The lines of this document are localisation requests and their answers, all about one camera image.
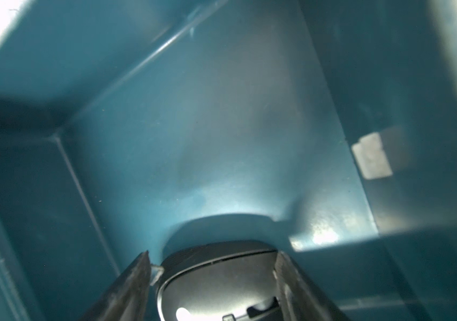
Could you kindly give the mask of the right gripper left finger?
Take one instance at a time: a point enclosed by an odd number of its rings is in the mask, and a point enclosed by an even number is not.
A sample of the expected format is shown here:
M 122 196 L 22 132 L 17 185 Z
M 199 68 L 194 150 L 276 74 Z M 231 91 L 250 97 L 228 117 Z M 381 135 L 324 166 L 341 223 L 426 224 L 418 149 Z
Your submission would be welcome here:
M 140 253 L 80 320 L 143 320 L 151 278 L 149 254 Z

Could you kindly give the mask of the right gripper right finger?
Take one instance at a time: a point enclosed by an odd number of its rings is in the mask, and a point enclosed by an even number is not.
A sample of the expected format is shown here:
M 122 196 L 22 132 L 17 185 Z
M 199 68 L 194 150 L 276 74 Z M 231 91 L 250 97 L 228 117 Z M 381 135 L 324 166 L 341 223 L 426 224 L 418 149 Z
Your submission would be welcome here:
M 284 320 L 350 320 L 283 251 L 277 253 L 274 273 Z

